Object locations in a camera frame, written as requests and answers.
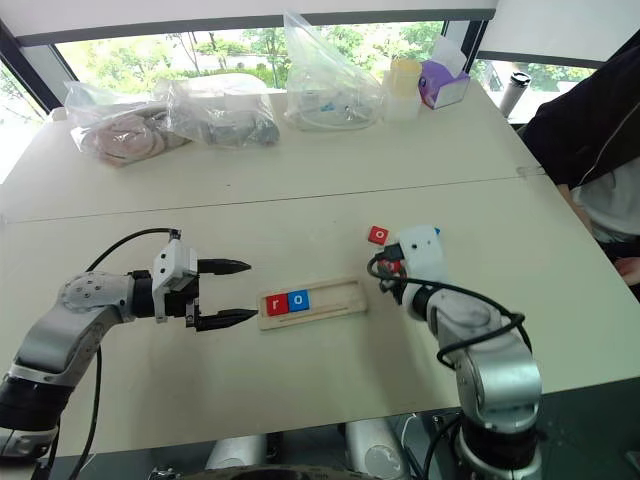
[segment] clear plastic bag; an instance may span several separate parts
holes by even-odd
[[[267,86],[245,73],[226,73],[159,85],[166,95],[167,128],[190,140],[222,147],[272,145],[280,138]]]
[[[300,15],[285,12],[284,31],[291,58],[287,120],[301,130],[351,130],[375,123],[382,108],[380,83]]]
[[[81,152],[118,167],[154,157],[188,140],[167,129],[167,105],[148,95],[120,95],[67,82],[67,118]]]

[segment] purple tissue box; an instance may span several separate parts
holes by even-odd
[[[422,62],[422,76],[418,82],[422,101],[433,109],[459,102],[467,92],[469,78],[464,71],[454,78],[443,65],[431,60]]]

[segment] blue block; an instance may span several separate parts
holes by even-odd
[[[289,312],[300,312],[302,310],[309,310],[309,291],[297,290],[287,294],[287,300],[289,301]]]

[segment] black jacket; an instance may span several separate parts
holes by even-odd
[[[541,105],[522,139],[551,179],[569,188],[640,157],[640,46]]]

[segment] person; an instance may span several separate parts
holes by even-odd
[[[640,300],[640,32],[521,137]]]

